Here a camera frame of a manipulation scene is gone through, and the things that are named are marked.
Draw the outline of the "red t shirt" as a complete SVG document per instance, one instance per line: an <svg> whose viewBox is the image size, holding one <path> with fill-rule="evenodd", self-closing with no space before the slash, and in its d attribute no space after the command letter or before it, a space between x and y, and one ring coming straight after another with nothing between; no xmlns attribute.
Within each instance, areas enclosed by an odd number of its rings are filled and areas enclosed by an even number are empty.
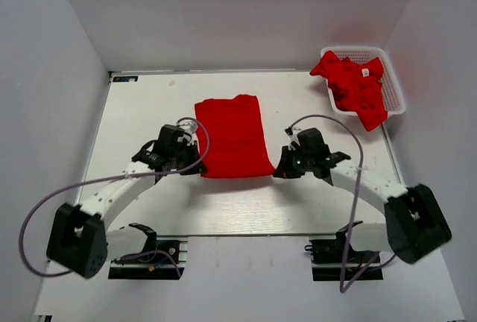
<svg viewBox="0 0 477 322"><path fill-rule="evenodd" d="M195 104L200 154L209 179L270 176L259 100L255 95L210 98Z"/></svg>

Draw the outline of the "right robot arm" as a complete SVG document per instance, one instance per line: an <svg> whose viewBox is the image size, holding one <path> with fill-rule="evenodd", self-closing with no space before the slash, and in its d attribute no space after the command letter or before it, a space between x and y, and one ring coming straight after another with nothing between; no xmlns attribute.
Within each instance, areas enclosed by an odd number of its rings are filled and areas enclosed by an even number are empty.
<svg viewBox="0 0 477 322"><path fill-rule="evenodd" d="M448 243L452 232L433 191L423 184L407 187L358 167L343 152L331 152L316 128L294 132L282 147L276 178L297 179L311 173L338 189L354 193L384 217L382 223L355 222L336 233L337 254L351 262L363 251L395 254L414 264Z"/></svg>

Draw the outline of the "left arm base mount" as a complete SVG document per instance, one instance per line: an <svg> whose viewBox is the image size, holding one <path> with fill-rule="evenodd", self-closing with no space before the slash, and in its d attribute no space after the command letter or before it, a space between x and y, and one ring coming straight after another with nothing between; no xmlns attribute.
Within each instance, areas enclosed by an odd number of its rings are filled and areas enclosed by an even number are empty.
<svg viewBox="0 0 477 322"><path fill-rule="evenodd" d="M109 280L178 281L185 268L188 239L159 237L150 247L148 255L135 259L120 259L110 263Z"/></svg>

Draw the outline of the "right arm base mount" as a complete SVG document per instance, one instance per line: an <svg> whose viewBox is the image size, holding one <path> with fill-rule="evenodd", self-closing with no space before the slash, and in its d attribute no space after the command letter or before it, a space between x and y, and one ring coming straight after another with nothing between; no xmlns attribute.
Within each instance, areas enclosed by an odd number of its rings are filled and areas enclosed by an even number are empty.
<svg viewBox="0 0 477 322"><path fill-rule="evenodd" d="M338 282L340 280L343 241L312 239L305 245L304 250L311 257L314 282ZM373 258L374 254L372 251L356 252L350 248L344 270L344 280L349 281Z"/></svg>

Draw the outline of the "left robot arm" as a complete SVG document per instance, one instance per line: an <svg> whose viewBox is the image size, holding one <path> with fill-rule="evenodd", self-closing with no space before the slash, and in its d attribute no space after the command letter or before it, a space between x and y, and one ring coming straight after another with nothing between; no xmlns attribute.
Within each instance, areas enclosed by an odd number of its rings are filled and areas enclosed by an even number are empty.
<svg viewBox="0 0 477 322"><path fill-rule="evenodd" d="M91 197L75 205L60 206L46 256L85 279L95 276L109 261L148 262L158 255L169 259L169 253L158 249L157 233L152 228L130 223L111 230L110 225L162 178L206 172L205 155L194 138L203 129L192 118L164 125L157 139L145 143L120 175L104 178L106 185Z"/></svg>

